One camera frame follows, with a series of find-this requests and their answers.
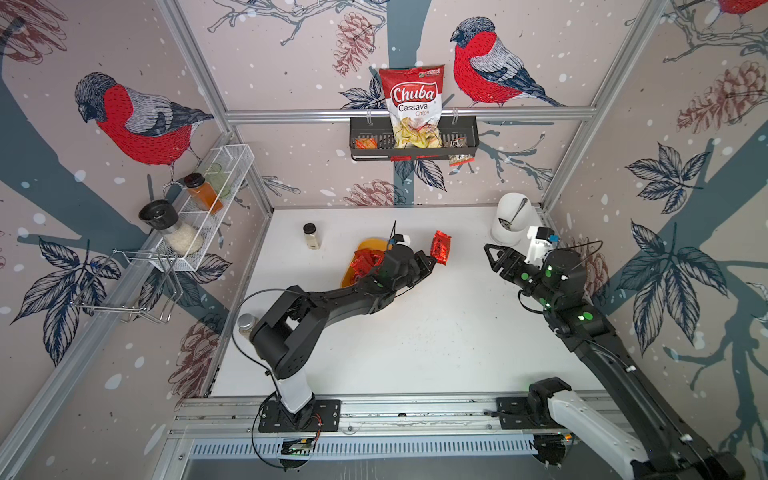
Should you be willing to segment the yellow plastic storage box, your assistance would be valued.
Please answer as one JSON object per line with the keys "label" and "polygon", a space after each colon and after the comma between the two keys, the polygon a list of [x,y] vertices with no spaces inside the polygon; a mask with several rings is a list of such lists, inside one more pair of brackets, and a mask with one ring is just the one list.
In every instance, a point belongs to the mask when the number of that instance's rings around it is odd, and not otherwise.
{"label": "yellow plastic storage box", "polygon": [[361,242],[354,252],[353,258],[342,279],[341,287],[354,285],[360,278],[379,265],[388,250],[388,241],[380,238],[369,238]]}

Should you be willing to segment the red tea bag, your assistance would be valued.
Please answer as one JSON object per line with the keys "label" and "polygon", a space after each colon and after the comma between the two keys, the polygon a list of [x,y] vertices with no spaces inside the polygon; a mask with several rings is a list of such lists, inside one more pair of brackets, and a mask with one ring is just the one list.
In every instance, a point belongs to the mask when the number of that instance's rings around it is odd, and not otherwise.
{"label": "red tea bag", "polygon": [[436,231],[430,248],[430,256],[433,257],[438,264],[446,265],[449,259],[451,250],[452,237],[445,234],[442,231]]}

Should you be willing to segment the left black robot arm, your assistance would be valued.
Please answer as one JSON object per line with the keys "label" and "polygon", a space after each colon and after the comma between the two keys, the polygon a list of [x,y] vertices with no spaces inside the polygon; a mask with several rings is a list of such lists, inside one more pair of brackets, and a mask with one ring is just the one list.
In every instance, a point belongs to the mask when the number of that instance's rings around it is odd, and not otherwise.
{"label": "left black robot arm", "polygon": [[350,286],[318,292],[294,285],[284,290],[248,336],[277,381],[283,410],[294,416],[309,411],[314,393],[303,368],[327,327],[385,309],[401,290],[430,276],[436,264],[424,251],[396,244]]}

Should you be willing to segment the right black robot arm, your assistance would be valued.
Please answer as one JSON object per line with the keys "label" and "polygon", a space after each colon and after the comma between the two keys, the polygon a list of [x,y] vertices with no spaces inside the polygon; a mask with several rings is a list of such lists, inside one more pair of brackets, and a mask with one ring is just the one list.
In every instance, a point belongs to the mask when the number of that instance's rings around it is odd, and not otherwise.
{"label": "right black robot arm", "polygon": [[595,376],[632,430],[626,432],[559,378],[529,388],[534,418],[570,430],[624,479],[743,479],[729,452],[717,452],[678,415],[647,379],[610,321],[585,298],[586,269],[573,249],[555,248],[540,260],[487,244],[491,269],[539,305],[550,330]]}

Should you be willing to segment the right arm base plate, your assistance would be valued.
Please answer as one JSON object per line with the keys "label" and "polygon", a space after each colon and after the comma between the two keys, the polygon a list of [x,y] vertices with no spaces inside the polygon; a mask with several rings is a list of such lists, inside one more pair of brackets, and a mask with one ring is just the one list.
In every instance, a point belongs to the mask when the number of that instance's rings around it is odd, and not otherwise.
{"label": "right arm base plate", "polygon": [[525,396],[506,396],[495,399],[495,410],[491,412],[499,420],[502,430],[565,430],[549,414],[538,407],[532,407]]}

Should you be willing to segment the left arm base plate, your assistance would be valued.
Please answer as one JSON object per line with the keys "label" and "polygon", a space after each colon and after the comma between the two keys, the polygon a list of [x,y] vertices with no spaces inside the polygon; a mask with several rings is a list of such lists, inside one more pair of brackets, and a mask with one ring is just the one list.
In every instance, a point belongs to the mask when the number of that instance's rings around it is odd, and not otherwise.
{"label": "left arm base plate", "polygon": [[290,413],[275,399],[267,400],[259,415],[259,433],[337,432],[341,401],[338,399],[311,400],[297,413]]}

